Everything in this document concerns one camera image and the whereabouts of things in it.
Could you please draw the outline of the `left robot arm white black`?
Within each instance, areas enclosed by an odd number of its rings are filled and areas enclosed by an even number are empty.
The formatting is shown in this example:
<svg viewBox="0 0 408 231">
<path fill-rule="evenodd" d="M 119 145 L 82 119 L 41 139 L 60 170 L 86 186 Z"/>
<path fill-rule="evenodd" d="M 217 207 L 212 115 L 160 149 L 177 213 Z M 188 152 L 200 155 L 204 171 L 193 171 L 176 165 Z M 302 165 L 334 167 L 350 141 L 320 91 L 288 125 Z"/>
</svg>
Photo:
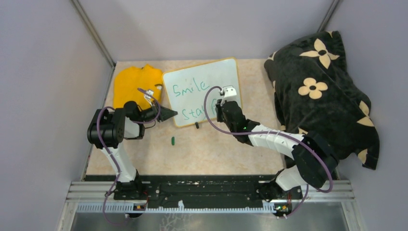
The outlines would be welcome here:
<svg viewBox="0 0 408 231">
<path fill-rule="evenodd" d="M 87 129 L 87 139 L 105 154 L 116 174 L 107 196 L 112 194 L 116 200 L 146 199 L 146 188 L 130 161 L 123 141 L 141 140 L 145 124 L 164 122 L 177 114 L 157 102 L 148 109 L 141 109 L 135 101 L 126 102 L 121 108 L 105 107 L 95 111 Z"/>
</svg>

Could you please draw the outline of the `whiteboard with yellow frame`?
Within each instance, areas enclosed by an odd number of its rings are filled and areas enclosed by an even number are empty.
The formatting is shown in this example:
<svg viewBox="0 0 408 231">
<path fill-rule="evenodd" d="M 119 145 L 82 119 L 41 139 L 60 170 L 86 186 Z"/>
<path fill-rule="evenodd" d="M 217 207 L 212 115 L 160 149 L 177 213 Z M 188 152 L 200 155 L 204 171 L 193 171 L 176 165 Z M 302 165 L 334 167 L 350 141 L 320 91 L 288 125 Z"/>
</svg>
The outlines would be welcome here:
<svg viewBox="0 0 408 231">
<path fill-rule="evenodd" d="M 211 87 L 234 87 L 237 92 L 235 101 L 242 106 L 235 58 L 165 72 L 162 79 L 170 108 L 178 113 L 173 117 L 178 128 L 206 121 L 204 109 L 211 119 L 216 118 L 215 104 L 221 98 L 218 90 L 210 92 L 204 106 L 205 95 Z"/>
</svg>

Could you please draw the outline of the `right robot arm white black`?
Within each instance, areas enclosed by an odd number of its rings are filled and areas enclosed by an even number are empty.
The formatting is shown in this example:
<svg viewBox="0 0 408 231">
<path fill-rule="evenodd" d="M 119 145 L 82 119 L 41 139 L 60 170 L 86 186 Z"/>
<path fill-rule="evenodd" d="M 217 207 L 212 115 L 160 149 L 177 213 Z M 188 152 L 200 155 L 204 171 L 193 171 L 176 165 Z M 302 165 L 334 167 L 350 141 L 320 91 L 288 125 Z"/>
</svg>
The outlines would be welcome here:
<svg viewBox="0 0 408 231">
<path fill-rule="evenodd" d="M 259 122 L 247 119 L 235 101 L 216 103 L 217 121 L 228 127 L 228 134 L 239 142 L 254 147 L 277 151 L 293 160 L 293 166 L 280 170 L 271 181 L 271 193 L 284 198 L 290 189 L 310 185 L 320 192 L 333 189 L 332 173 L 339 160 L 329 143 L 318 133 L 288 133 L 267 128 Z"/>
</svg>

